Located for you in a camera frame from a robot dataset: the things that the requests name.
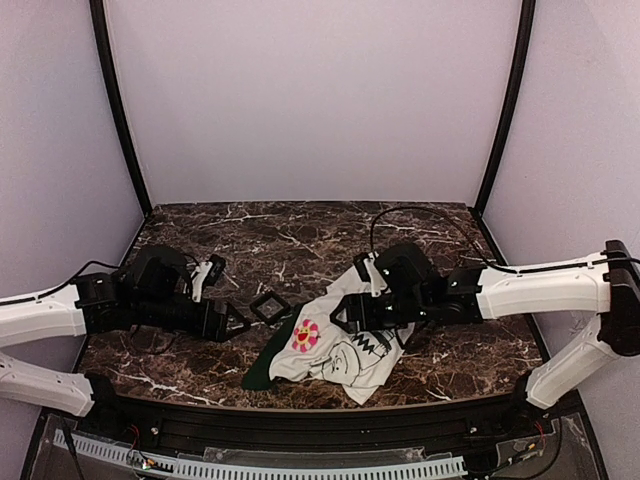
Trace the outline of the pink flower brooch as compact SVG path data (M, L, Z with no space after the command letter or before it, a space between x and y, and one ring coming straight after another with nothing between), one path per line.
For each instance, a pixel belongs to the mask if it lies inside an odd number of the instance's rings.
M317 344L318 340L318 325L309 319L305 319L294 328L292 347L298 352L306 353Z

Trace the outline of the white and green garment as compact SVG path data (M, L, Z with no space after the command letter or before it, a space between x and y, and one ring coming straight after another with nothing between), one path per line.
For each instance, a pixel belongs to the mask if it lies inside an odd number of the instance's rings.
M241 387L264 391L277 379L312 378L339 384L351 400L365 404L386 383L414 331L408 326L349 334L331 323L329 316L345 295L369 291L370 284L352 267L326 288L325 295L295 307L244 375ZM318 325L319 340L301 353L292 347L293 331L305 319Z

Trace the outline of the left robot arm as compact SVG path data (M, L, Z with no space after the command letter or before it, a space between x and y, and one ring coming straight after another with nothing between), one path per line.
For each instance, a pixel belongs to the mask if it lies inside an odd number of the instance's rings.
M172 247L142 248L121 268L101 264L96 273L80 269L49 290L1 302L1 345L128 331L150 326L192 337L227 342L251 323L227 301L204 298L225 268L213 255L199 262ZM1 356L1 396L85 417L118 404L102 375L65 373Z

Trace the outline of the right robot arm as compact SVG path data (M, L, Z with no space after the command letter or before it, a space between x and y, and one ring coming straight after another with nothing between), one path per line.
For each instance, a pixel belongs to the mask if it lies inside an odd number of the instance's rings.
M519 314L593 313L582 333L542 366L523 375L519 403L539 410L615 359L639 353L639 261L620 240L565 263L458 268L447 275L414 243L394 245L356 272L368 293L343 297L331 322L350 334L397 330L411 323L481 323Z

